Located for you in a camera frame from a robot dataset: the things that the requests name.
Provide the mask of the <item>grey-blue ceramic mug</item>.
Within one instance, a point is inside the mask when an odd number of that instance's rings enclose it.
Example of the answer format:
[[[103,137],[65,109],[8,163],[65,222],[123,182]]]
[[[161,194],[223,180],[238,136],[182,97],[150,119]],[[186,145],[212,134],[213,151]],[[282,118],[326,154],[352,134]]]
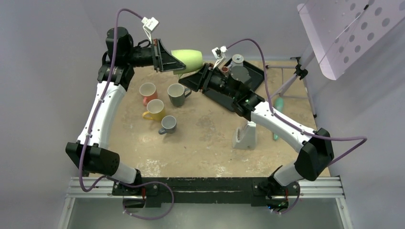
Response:
[[[167,89],[169,99],[175,107],[183,106],[185,99],[191,94],[191,92],[191,89],[186,88],[179,83],[174,83]]]

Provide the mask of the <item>green mug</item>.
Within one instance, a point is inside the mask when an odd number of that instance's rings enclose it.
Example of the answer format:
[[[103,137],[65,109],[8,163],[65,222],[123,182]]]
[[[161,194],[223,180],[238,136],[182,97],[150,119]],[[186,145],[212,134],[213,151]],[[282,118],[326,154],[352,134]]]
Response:
[[[186,68],[183,70],[173,71],[174,75],[183,75],[198,71],[203,66],[203,55],[201,51],[191,49],[172,50],[171,54],[179,61],[185,64]]]

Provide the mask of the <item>brown ribbed mug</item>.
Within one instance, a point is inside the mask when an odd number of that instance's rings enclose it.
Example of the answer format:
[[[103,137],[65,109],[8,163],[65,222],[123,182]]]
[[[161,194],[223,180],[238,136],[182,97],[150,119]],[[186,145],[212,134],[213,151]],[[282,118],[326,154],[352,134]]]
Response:
[[[221,73],[222,73],[225,77],[228,77],[229,74],[230,74],[230,70],[229,70],[229,68],[226,67],[226,66],[221,67],[220,71],[221,71]]]

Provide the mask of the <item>pink mug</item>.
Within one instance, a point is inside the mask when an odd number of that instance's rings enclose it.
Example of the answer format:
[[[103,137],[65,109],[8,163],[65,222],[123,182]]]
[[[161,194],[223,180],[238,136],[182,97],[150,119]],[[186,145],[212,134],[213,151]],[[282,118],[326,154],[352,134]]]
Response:
[[[139,88],[139,93],[143,97],[142,104],[147,106],[147,104],[154,99],[158,98],[156,85],[153,83],[144,83]]]

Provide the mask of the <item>yellow mug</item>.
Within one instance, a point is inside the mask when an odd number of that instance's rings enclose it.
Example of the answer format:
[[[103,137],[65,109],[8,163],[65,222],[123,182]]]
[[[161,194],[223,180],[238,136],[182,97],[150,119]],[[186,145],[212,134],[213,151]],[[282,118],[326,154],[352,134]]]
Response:
[[[142,114],[142,118],[154,121],[161,121],[165,116],[165,105],[160,99],[153,99],[149,101],[146,112]]]

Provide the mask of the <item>small blue-grey mug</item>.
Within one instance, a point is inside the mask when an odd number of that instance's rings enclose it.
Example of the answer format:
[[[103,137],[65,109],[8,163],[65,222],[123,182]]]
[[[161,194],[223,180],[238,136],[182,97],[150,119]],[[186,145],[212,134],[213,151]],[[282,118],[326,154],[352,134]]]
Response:
[[[161,121],[162,128],[158,131],[160,135],[173,134],[176,132],[177,120],[172,115],[165,116]]]

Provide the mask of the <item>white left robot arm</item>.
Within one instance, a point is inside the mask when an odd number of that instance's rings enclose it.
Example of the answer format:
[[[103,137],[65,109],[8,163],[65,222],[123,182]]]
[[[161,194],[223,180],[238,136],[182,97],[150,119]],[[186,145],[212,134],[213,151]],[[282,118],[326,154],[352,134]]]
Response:
[[[98,173],[124,183],[130,195],[142,190],[139,171],[120,161],[119,154],[108,149],[112,122],[129,84],[135,67],[153,66],[157,72],[183,70],[186,64],[166,50],[160,39],[135,44],[126,28],[107,32],[107,51],[98,70],[96,97],[88,120],[75,142],[67,143],[65,151],[84,173]]]

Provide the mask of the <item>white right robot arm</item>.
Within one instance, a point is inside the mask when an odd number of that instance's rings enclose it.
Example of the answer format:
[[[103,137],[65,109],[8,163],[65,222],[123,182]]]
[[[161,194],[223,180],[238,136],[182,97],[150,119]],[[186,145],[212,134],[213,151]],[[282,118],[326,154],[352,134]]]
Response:
[[[270,99],[265,100],[251,89],[251,76],[245,67],[231,67],[225,73],[205,63],[198,72],[178,82],[195,92],[215,91],[231,98],[236,114],[275,133],[298,153],[294,162],[279,167],[269,176],[268,188],[274,194],[280,194],[293,182],[316,180],[334,158],[327,139],[329,132],[299,125],[273,108]]]

